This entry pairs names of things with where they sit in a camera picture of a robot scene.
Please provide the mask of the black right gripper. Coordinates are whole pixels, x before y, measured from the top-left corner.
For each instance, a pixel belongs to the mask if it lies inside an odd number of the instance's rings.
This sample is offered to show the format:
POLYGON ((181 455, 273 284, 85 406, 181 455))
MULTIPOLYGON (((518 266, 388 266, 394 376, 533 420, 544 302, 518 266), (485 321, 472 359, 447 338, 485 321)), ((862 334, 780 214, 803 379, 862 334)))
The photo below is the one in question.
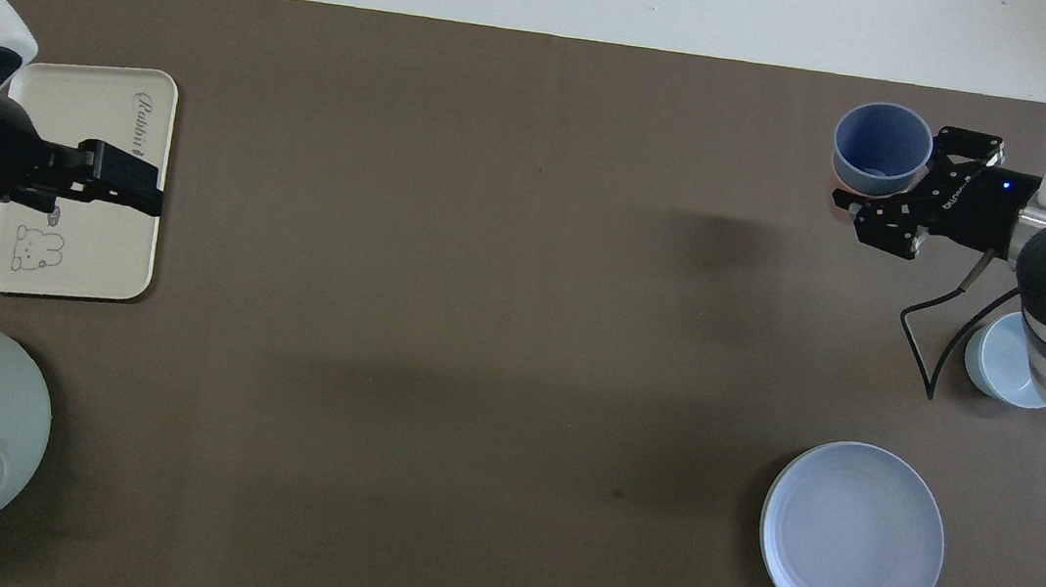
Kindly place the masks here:
POLYGON ((1009 251, 1013 228, 1025 208, 1028 175, 1001 166, 1003 140, 986 132, 940 127, 932 136, 929 170, 938 176, 938 196, 927 221, 931 197, 854 196, 858 242, 909 261, 918 257, 926 231, 970 249, 1009 251))

